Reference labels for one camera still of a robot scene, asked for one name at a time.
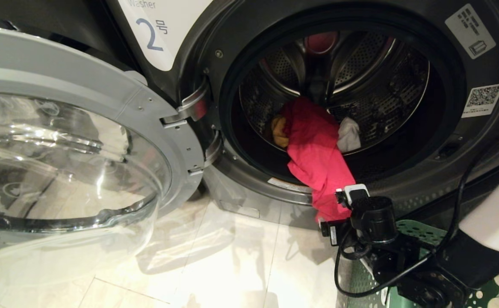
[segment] qr code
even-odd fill
[[[499,84],[474,88],[468,98],[466,107],[491,105],[496,103],[499,95]]]

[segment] red towel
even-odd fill
[[[284,133],[289,137],[289,170],[312,188],[312,206],[318,210],[316,221],[328,222],[350,217],[351,211],[337,203],[335,191],[355,184],[337,148],[339,123],[308,98],[297,98],[284,105]]]

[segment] white label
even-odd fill
[[[212,0],[118,0],[145,58],[169,71],[187,33]]]
[[[447,18],[445,24],[472,59],[482,56],[496,46],[494,39],[470,4],[466,4]]]
[[[499,98],[499,84],[480,86],[470,91],[463,118],[486,116],[492,113]]]
[[[310,188],[310,187],[303,187],[301,185],[287,183],[285,181],[278,180],[276,178],[270,178],[268,182],[269,182],[269,184],[275,185],[277,187],[282,187],[282,188],[289,189],[292,191],[298,191],[300,193],[311,193],[312,192],[312,188]]]
[[[337,228],[335,226],[329,228],[329,235],[331,235],[331,245],[337,245]]]

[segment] washing machine body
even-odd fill
[[[205,9],[194,8],[201,12],[200,17],[187,32],[167,71],[149,55],[160,51],[150,51],[150,37],[141,33],[147,29],[137,22],[140,18],[155,21],[157,12],[153,8],[134,8],[122,1],[107,3],[127,41],[139,47],[134,47],[134,53],[143,74],[163,91],[169,90],[169,96],[176,98],[173,100],[187,97],[201,82],[209,84],[213,99],[208,103],[206,117],[192,124],[197,127],[203,148],[208,147],[217,131],[223,140],[222,155],[204,170],[204,179],[212,197],[226,210],[315,228],[309,188],[290,174],[286,167],[289,157],[263,137],[263,127],[269,125],[285,101],[314,94],[308,90],[312,69],[308,39],[317,33],[337,31],[337,42],[331,49],[338,47],[338,52],[331,55],[326,70],[330,73],[328,70],[333,69],[334,74],[329,76],[337,77],[337,82],[340,72],[348,74],[345,67],[350,61],[368,56],[365,52],[370,47],[361,47],[368,38],[382,39],[370,58],[381,55],[381,50],[387,50],[381,61],[388,60],[389,53],[392,59],[401,57],[397,62],[390,59],[390,66],[383,61],[386,64],[382,63],[382,70],[367,76],[371,80],[367,83],[361,82],[365,79],[361,72],[373,71],[371,65],[362,65],[365,69],[351,73],[359,74],[358,78],[341,80],[340,86],[334,82],[333,96],[329,98],[333,105],[324,105],[336,117],[335,107],[339,106],[354,115],[359,109],[350,109],[345,102],[378,95],[383,88],[388,88],[385,91],[390,96],[381,94],[380,99],[369,102],[375,104],[375,115],[381,113],[381,108],[388,108],[388,100],[405,101],[405,107],[395,109],[402,114],[400,124],[393,129],[390,126],[388,131],[388,123],[397,116],[394,113],[383,113],[374,122],[361,124],[360,127],[374,131],[382,129],[378,134],[381,137],[374,143],[366,140],[371,146],[345,156],[357,182],[367,184],[374,195],[394,199],[398,215],[453,191],[472,157],[490,140],[499,138],[499,2],[213,1]],[[161,16],[165,12],[168,8],[164,6]],[[187,15],[192,16],[191,9]],[[177,18],[183,19],[172,10],[171,19]],[[163,20],[165,17],[155,22],[161,24]],[[158,32],[158,24],[156,29],[161,43],[166,44],[169,33],[163,29]],[[391,52],[396,50],[396,41],[398,53]],[[351,58],[339,56],[347,50],[351,50]],[[403,67],[406,57],[417,54],[424,60]],[[259,72],[263,66],[266,74]],[[408,76],[421,80],[395,89],[397,80],[402,78],[402,73],[397,73],[403,72],[400,67],[406,68]],[[259,84],[274,73],[275,88]],[[282,82],[288,79],[281,80],[282,74],[294,78],[296,86],[285,90],[290,85]],[[342,85],[346,88],[347,84],[352,88],[343,91]],[[400,97],[410,86],[419,88],[419,95],[411,100]],[[496,166],[499,147],[491,149],[470,179]]]
[[[0,20],[0,173],[20,179],[0,177],[0,193],[19,203],[8,212],[0,197],[0,286],[69,279],[138,252],[154,219],[202,178],[225,210],[316,228],[310,189],[265,133],[298,95],[339,120],[374,94],[373,117],[360,120],[372,119],[362,124],[365,149],[345,159],[398,215],[452,191],[474,154],[499,138],[499,1],[5,1]],[[320,33],[334,33],[334,53],[311,47]],[[372,49],[363,46],[376,47],[363,57],[371,60],[349,73],[359,50]],[[266,77],[282,61],[291,88]],[[416,89],[410,100],[407,86]],[[472,177],[495,166],[499,148]],[[54,181],[81,200],[63,201],[72,208],[65,217],[37,215]],[[32,199],[20,200],[25,191]],[[77,210],[88,202],[93,212]],[[87,253],[95,263],[76,262]],[[39,275],[22,281],[25,269]]]

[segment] number 2 sign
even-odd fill
[[[169,71],[187,33],[211,1],[118,0],[118,3],[145,59],[155,68]]]

